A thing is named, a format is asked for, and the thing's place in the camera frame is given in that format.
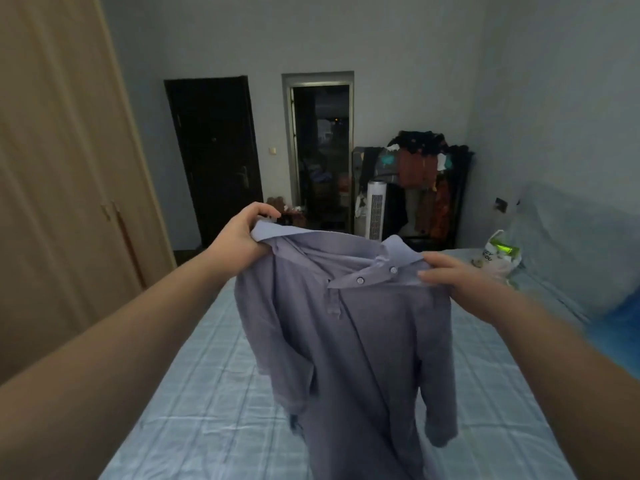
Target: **purple shirt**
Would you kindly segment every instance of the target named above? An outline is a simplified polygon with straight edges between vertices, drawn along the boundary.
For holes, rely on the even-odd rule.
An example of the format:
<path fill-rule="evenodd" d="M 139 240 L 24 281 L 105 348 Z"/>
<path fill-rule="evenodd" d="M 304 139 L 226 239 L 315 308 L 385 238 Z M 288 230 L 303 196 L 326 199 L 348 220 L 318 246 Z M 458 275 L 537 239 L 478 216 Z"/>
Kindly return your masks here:
<path fill-rule="evenodd" d="M 417 279 L 429 265 L 395 235 L 260 221 L 252 237 L 273 253 L 237 277 L 240 318 L 314 478 L 436 478 L 415 398 L 420 387 L 426 435 L 444 446 L 458 432 L 447 288 Z"/>

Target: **person's left hand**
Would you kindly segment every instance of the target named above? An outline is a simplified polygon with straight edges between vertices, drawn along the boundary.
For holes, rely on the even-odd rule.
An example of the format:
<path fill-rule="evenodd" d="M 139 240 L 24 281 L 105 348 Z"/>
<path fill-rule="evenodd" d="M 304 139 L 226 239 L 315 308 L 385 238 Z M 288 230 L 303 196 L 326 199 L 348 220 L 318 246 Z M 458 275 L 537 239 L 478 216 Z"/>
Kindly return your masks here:
<path fill-rule="evenodd" d="M 219 267 L 227 279 L 269 252 L 270 247 L 267 244 L 255 242 L 250 234 L 260 215 L 280 217 L 280 213 L 272 206 L 253 202 L 231 218 L 205 251 L 213 265 Z"/>

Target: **white tower fan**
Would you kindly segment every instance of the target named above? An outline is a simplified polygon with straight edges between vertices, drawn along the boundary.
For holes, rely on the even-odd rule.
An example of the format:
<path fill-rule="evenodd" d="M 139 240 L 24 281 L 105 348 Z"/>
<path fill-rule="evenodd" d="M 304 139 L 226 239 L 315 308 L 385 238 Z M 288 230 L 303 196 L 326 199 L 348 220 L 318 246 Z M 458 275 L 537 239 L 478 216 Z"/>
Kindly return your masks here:
<path fill-rule="evenodd" d="M 372 241 L 382 240 L 386 199 L 387 183 L 369 182 L 367 186 L 367 224 L 364 235 L 367 239 Z"/>

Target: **bed sheet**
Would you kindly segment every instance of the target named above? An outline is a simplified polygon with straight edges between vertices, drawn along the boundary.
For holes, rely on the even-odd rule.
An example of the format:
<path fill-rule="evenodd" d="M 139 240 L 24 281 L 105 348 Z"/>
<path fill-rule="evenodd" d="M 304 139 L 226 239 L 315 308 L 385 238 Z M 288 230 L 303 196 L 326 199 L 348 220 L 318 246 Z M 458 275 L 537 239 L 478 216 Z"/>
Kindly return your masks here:
<path fill-rule="evenodd" d="M 475 251 L 454 252 L 467 258 Z M 524 273 L 516 281 L 562 311 Z M 269 379 L 258 374 L 233 286 L 223 288 L 181 348 L 102 480 L 311 478 L 304 444 L 274 403 Z M 452 322 L 460 434 L 443 449 L 421 434 L 437 468 L 452 480 L 574 479 L 494 329 L 455 303 Z M 423 424 L 420 398 L 416 416 Z"/>

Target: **wall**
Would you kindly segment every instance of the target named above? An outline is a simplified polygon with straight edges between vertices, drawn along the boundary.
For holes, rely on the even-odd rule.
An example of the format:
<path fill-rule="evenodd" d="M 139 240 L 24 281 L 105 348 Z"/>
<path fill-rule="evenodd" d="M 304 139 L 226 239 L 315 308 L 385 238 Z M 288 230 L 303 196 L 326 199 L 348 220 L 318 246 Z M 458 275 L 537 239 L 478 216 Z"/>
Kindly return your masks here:
<path fill-rule="evenodd" d="M 638 213 L 640 0 L 492 0 L 488 14 L 459 244 L 507 224 L 530 180 Z"/>
<path fill-rule="evenodd" d="M 176 249 L 199 236 L 163 79 L 248 76 L 265 198 L 291 198 L 283 73 L 355 71 L 356 145 L 467 136 L 486 0 L 102 2 Z"/>

